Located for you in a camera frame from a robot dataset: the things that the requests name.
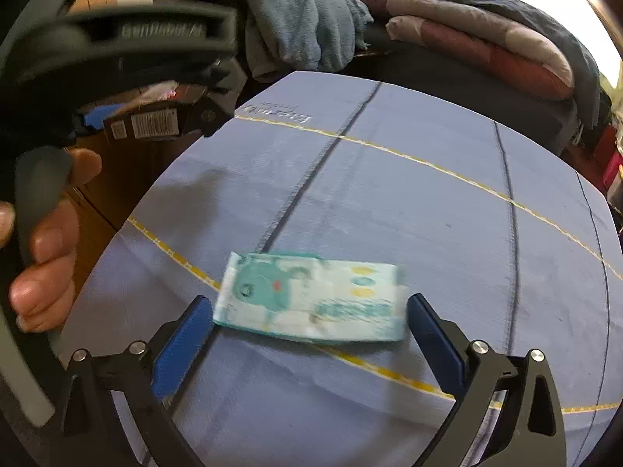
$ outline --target yellow stitched line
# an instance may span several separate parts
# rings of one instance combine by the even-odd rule
[[[162,251],[168,254],[171,259],[180,265],[181,267],[188,270],[192,275],[197,277],[202,283],[207,284],[210,288],[215,291],[220,290],[220,283],[211,278],[208,274],[206,274],[203,270],[186,260],[183,256],[177,254],[173,249],[171,249],[167,244],[161,241],[158,237],[156,237],[152,232],[150,232],[147,228],[145,228],[141,223],[138,222],[136,218],[128,218],[128,222],[135,227],[139,232],[141,232],[145,237],[151,240],[156,246],[158,246]]]
[[[145,235],[150,241],[152,241],[161,251],[164,251],[175,263],[180,265],[181,267],[188,270],[192,275],[197,277],[201,282],[206,283],[213,290],[220,290],[220,283],[215,281],[213,278],[208,276],[203,270],[191,263],[188,262],[183,256],[177,254],[173,249],[171,249],[167,244],[161,241],[158,237],[156,237],[152,232],[150,232],[143,224],[141,224],[136,218],[130,217],[128,218],[128,222],[135,227],[141,234]],[[403,376],[398,372],[395,372],[390,369],[386,369],[384,367],[378,367],[373,363],[369,363],[361,358],[357,358],[356,356],[350,355],[348,353],[344,353],[343,351],[338,351],[335,348],[330,348],[326,346],[312,346],[317,351],[321,351],[332,358],[340,360],[342,362],[347,363],[348,365],[352,365],[353,367],[358,367],[362,370],[375,374],[378,377],[382,377],[383,379],[387,379],[393,381],[395,383],[401,384],[403,386],[407,386],[412,388],[413,390],[428,393],[429,395],[435,395],[437,397],[441,397],[442,399],[452,400],[454,401],[454,397],[447,393],[444,393],[439,388],[436,388],[433,385],[429,385],[428,383],[424,383],[421,381],[417,381],[415,379],[411,379],[410,377]],[[601,405],[593,405],[593,406],[584,406],[584,407],[563,407],[564,414],[574,414],[574,413],[588,413],[594,411],[601,411],[605,409],[616,409],[619,404],[601,404]],[[501,409],[502,404],[500,402],[491,402],[489,406],[490,409]]]
[[[495,191],[495,190],[491,189],[488,186],[480,184],[479,182],[472,181],[472,179],[468,179],[466,177],[463,177],[460,174],[457,174],[456,172],[453,172],[451,170],[447,170],[447,169],[445,169],[443,167],[440,167],[439,165],[435,165],[435,163],[431,163],[429,161],[416,158],[415,156],[410,156],[409,154],[404,154],[404,152],[395,151],[395,150],[390,149],[390,148],[385,147],[385,146],[378,146],[377,144],[374,144],[373,142],[368,142],[366,140],[360,140],[360,139],[354,139],[352,137],[348,137],[347,135],[338,135],[337,133],[329,132],[329,131],[326,131],[326,130],[320,130],[318,128],[313,128],[313,127],[310,127],[310,126],[302,126],[300,124],[288,123],[286,121],[272,121],[271,119],[253,118],[253,117],[250,117],[250,116],[239,116],[239,115],[236,115],[235,118],[236,119],[241,119],[243,121],[254,121],[256,123],[267,123],[267,124],[274,124],[274,125],[277,125],[277,126],[286,126],[288,128],[294,128],[294,129],[308,131],[308,132],[312,132],[312,133],[318,133],[319,135],[324,135],[325,137],[331,137],[331,138],[334,138],[334,139],[342,139],[342,140],[346,140],[348,142],[354,142],[355,144],[361,144],[363,146],[373,147],[374,149],[378,149],[379,151],[388,152],[388,153],[393,154],[395,156],[399,156],[401,158],[405,158],[405,159],[413,161],[415,163],[419,163],[420,165],[424,165],[425,167],[430,167],[432,169],[437,170],[438,172],[441,172],[441,173],[446,174],[448,176],[451,176],[451,177],[454,177],[456,179],[459,179],[459,181],[466,182],[467,184],[475,186],[476,188],[479,188],[479,189],[481,189],[483,191],[486,191],[487,193],[490,193],[491,195],[493,195],[495,197],[498,197],[500,200],[504,200],[505,202],[508,202],[509,204],[514,205],[517,209],[521,209],[522,211],[527,212],[531,216],[534,216],[535,218],[543,221],[544,223],[547,223],[549,226],[552,226],[553,228],[557,229],[561,234],[565,235],[566,238],[568,238],[569,240],[575,242],[580,247],[584,248],[589,253],[591,253],[591,255],[593,255],[599,262],[603,263],[606,267],[608,267],[617,278],[619,278],[621,281],[623,281],[623,275],[619,274],[614,269],[614,267],[612,265],[610,265],[606,260],[601,258],[601,256],[599,256],[595,251],[593,251],[590,247],[588,247],[586,244],[584,244],[581,240],[577,239],[576,237],[571,235],[566,230],[563,230],[559,225],[557,225],[551,219],[547,219],[545,216],[541,216],[540,214],[538,214],[537,212],[533,211],[532,209],[526,207],[525,205],[522,205],[519,202],[515,202],[512,198],[507,197],[503,193],[499,193],[498,191]]]

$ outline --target barcode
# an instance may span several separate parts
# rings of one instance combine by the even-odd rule
[[[178,111],[176,109],[135,114],[131,119],[134,136],[137,139],[180,134]]]
[[[113,121],[113,123],[110,123],[110,130],[113,132],[113,138],[115,140],[128,138],[123,121]]]

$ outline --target metal screw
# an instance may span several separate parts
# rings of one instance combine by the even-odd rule
[[[545,355],[540,349],[533,349],[532,351],[530,351],[530,356],[532,356],[532,359],[535,362],[542,362],[545,359]]]
[[[472,342],[472,349],[481,355],[484,355],[487,351],[489,351],[489,345],[485,341],[474,341]]]
[[[86,358],[86,351],[84,349],[79,349],[74,353],[73,358],[76,362],[81,362],[84,358]]]
[[[143,354],[145,352],[145,349],[147,349],[147,346],[145,345],[143,341],[136,341],[130,344],[130,352],[133,355]]]

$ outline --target fingernail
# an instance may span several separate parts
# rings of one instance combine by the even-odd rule
[[[27,332],[28,328],[26,326],[26,322],[24,321],[24,318],[22,318],[21,316],[18,316],[15,320],[15,323],[18,325],[18,328],[22,331],[22,332]]]
[[[40,302],[41,295],[38,281],[20,281],[11,286],[11,305],[15,311],[29,314]]]
[[[34,257],[38,263],[56,258],[63,250],[63,232],[58,228],[45,230],[35,239]]]
[[[15,210],[11,204],[0,202],[0,242],[6,242],[15,221]]]

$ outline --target hand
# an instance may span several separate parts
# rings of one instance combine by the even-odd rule
[[[69,151],[74,162],[71,185],[91,181],[102,169],[102,159],[88,149]],[[11,238],[15,211],[0,202],[0,248]],[[65,323],[74,305],[74,265],[79,237],[78,215],[63,199],[41,220],[30,235],[34,265],[13,281],[9,299],[18,314],[18,327],[24,332],[45,332]]]

